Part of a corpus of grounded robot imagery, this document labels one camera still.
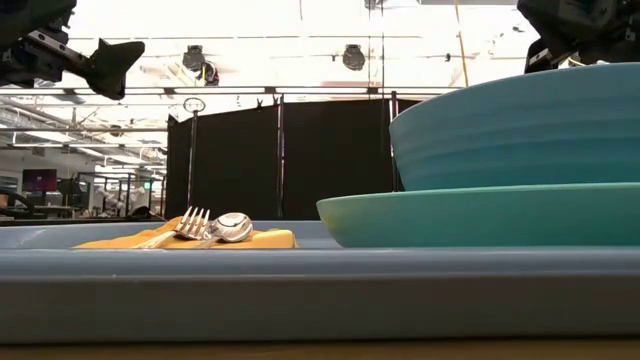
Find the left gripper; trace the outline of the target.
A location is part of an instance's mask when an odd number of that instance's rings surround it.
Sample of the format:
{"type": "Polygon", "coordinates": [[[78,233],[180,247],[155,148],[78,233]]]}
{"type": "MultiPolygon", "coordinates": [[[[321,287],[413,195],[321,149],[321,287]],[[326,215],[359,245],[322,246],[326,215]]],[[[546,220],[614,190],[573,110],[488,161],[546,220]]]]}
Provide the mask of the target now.
{"type": "Polygon", "coordinates": [[[66,29],[76,0],[1,0],[1,84],[32,88],[59,82],[67,71],[98,95],[125,97],[126,74],[145,51],[140,41],[110,44],[100,38],[88,58],[68,46],[66,29]]]}

